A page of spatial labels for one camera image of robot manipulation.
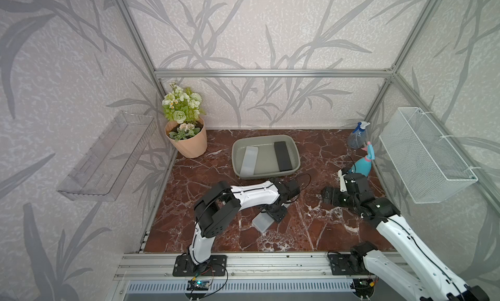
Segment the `translucent white pencil case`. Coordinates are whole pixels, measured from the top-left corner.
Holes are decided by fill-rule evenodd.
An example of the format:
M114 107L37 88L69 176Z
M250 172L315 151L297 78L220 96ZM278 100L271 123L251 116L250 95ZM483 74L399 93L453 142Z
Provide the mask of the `translucent white pencil case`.
M253 219L252 224L257 231L264 234L275 222L276 221L273 219L273 217L266 212L266 213L259 213Z
M241 177L251 177L254 175L258 153L258 147L246 147L245 154L243 156L242 167L240 169Z

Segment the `black pencil case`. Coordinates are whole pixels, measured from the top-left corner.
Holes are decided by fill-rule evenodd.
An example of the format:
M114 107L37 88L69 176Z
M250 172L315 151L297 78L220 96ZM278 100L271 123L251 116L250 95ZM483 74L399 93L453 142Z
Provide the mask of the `black pencil case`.
M292 170L293 166L286 142L284 141L275 142L273 146L276 154L279 171L284 172Z

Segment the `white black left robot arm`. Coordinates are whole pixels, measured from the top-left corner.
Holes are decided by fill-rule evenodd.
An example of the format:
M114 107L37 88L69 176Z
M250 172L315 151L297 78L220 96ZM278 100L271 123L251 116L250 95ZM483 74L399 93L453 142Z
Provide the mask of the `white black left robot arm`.
M287 206L299 196L296 180L270 179L257 185L231 186L221 181L194 205L195 231L187 256L194 269L205 265L212 254L215 238L222 234L237 214L247 208L260 207L256 226L280 223Z

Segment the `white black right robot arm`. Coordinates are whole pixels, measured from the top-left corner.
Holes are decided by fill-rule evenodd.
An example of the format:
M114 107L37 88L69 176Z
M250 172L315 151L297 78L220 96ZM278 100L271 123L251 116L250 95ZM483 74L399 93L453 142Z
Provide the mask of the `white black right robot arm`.
M389 199L373 195L366 176L340 172L339 182L338 188L322 189L323 202L347 208L371 224L413 272L393 263L373 243L362 242L348 254L329 253L333 274L375 275L406 300L489 300L481 287L468 285L433 253Z

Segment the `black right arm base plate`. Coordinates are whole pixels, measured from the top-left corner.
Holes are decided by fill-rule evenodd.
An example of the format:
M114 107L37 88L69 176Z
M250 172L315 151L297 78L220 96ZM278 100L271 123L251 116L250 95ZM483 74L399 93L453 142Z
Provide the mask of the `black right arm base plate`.
M327 254L332 275L362 275L365 274L363 263L352 254L342 254L338 251L329 251Z

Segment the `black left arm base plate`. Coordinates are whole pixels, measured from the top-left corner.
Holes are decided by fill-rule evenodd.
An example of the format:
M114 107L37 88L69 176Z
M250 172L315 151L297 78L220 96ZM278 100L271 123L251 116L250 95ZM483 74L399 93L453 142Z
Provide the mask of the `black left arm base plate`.
M200 277L215 276L221 277L227 274L226 255L211 255L209 260L197 265L190 255L182 254L177 256L173 268L174 277Z

